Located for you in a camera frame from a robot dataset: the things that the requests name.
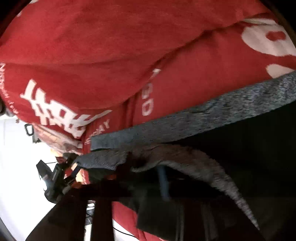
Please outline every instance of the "gray waistband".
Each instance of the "gray waistband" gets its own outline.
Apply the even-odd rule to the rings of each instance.
[[[296,71],[172,115],[91,138],[91,150],[166,143],[254,117],[296,100]]]

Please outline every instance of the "gray fabric strip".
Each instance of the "gray fabric strip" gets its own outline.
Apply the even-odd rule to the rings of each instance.
[[[296,100],[296,71],[244,87],[166,117],[91,138],[91,150],[180,140],[251,118]]]
[[[258,228],[257,220],[231,177],[225,173],[218,162],[200,150],[179,145],[154,144],[133,148],[101,150],[79,156],[76,161],[78,166],[82,168],[115,170],[116,166],[126,162],[128,153],[133,160],[145,160],[143,166],[132,168],[132,172],[144,172],[156,166],[164,165],[196,180],[203,181],[229,196]]]

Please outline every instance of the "red oval spot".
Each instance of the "red oval spot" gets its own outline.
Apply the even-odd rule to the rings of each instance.
[[[286,34],[283,31],[268,32],[266,34],[266,38],[268,38],[271,41],[285,40],[286,39]]]

